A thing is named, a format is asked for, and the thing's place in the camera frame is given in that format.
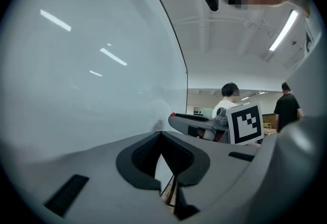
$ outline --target curved panel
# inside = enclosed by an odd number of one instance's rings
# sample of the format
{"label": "curved panel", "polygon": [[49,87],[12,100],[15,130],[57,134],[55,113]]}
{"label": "curved panel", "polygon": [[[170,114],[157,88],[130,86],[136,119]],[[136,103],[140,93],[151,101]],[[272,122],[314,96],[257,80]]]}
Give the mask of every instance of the curved panel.
{"label": "curved panel", "polygon": [[171,130],[172,111],[185,112],[186,67],[160,0],[14,0],[2,27],[1,136],[27,190],[44,160]]}

